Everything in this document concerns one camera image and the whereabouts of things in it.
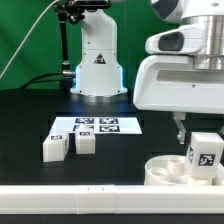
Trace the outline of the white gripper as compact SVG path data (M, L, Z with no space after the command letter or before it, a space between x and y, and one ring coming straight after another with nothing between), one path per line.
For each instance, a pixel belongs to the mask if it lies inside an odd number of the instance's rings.
M133 103L139 110L174 112L184 144L185 113L224 114L224 72L195 70L188 56L149 56L138 69Z

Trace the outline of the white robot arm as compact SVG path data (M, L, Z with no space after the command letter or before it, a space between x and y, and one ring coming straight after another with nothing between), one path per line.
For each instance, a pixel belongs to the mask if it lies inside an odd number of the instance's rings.
M109 0L74 0L84 16L82 59L72 92L89 101L125 93ZM149 0L176 29L149 37L133 90L139 110L170 111L185 140L187 113L224 114L224 0Z

